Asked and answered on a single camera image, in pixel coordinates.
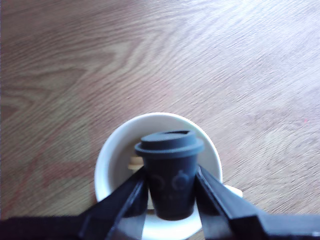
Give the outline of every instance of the wood grain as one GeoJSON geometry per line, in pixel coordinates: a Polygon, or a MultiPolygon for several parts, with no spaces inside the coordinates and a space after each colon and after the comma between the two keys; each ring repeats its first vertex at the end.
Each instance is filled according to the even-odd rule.
{"type": "Polygon", "coordinates": [[[201,126],[247,200],[319,214],[319,19],[316,0],[4,1],[1,216],[92,205],[106,138],[157,111],[201,126]]]}

